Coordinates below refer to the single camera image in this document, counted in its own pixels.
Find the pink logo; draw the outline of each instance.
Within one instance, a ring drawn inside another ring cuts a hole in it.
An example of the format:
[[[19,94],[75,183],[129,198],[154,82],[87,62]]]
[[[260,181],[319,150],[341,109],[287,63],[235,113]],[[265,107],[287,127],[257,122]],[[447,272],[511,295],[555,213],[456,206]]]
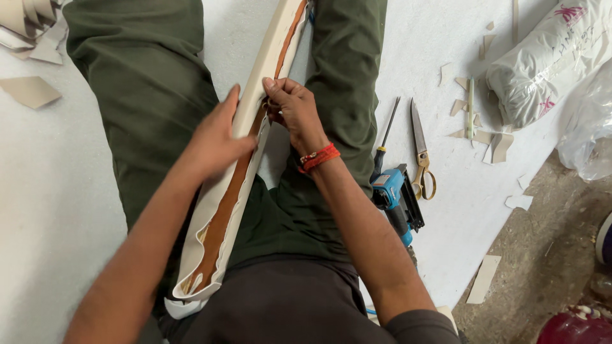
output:
[[[554,15],[562,15],[567,23],[567,27],[574,25],[586,14],[585,7],[565,7],[561,4],[561,9],[554,11]]]
[[[544,108],[540,111],[540,115],[538,116],[537,119],[542,118],[542,116],[547,114],[550,111],[550,109],[554,107],[554,103],[550,101],[550,97],[552,97],[552,95],[549,95],[548,98],[546,98],[545,102],[542,102],[539,104],[541,107],[544,107]]]

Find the screwdriver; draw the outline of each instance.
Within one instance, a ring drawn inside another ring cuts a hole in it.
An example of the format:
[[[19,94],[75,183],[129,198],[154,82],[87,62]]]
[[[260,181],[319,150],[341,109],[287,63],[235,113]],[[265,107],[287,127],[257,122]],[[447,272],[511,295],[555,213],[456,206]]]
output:
[[[376,155],[374,156],[374,172],[372,172],[372,175],[370,176],[370,184],[372,184],[374,180],[376,180],[376,178],[381,175],[384,154],[387,152],[387,149],[384,147],[384,144],[387,142],[387,136],[389,136],[391,123],[393,123],[393,118],[395,117],[395,110],[397,110],[397,105],[400,103],[400,98],[401,97],[397,97],[397,99],[395,99],[395,106],[393,107],[391,120],[389,120],[389,125],[387,126],[387,132],[384,134],[384,139],[382,139],[382,146],[376,148]]]

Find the dark brown shirt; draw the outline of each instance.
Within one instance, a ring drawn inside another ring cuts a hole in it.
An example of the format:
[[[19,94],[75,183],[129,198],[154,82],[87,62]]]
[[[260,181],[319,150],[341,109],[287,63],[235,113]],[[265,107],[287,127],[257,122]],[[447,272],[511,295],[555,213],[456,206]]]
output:
[[[430,310],[379,327],[365,315],[352,265],[297,255],[233,267],[202,311],[180,321],[166,315],[160,327],[171,344],[460,343],[450,320]]]

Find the hand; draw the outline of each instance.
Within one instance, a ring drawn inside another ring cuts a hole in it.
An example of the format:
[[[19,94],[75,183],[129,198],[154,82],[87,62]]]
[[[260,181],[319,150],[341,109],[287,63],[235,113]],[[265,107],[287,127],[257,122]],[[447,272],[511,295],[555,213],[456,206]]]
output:
[[[263,83],[268,96],[280,105],[283,112],[271,113],[270,118],[289,130],[291,145],[301,157],[329,145],[312,92],[289,78],[264,78]]]
[[[229,91],[224,102],[217,104],[193,132],[189,144],[171,172],[198,187],[207,178],[224,172],[233,162],[257,146],[257,137],[233,139],[231,123],[238,104],[240,85]]]

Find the scissors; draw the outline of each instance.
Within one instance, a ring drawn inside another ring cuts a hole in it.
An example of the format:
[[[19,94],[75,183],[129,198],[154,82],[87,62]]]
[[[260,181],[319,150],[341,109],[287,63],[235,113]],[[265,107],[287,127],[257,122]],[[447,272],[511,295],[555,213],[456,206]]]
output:
[[[423,196],[423,198],[426,200],[430,200],[434,197],[434,195],[436,195],[436,178],[429,170],[429,153],[427,152],[427,147],[425,145],[423,127],[421,127],[420,124],[419,111],[417,110],[416,103],[414,103],[414,98],[410,102],[410,117],[412,119],[412,137],[414,138],[417,165],[419,166],[417,176],[414,178],[411,185],[416,185],[416,187],[413,188],[415,189],[414,195],[416,196],[417,200],[419,200],[421,196]],[[429,174],[431,177],[431,185],[433,190],[431,191],[431,195],[429,197],[427,197],[427,192],[425,191],[425,174]]]

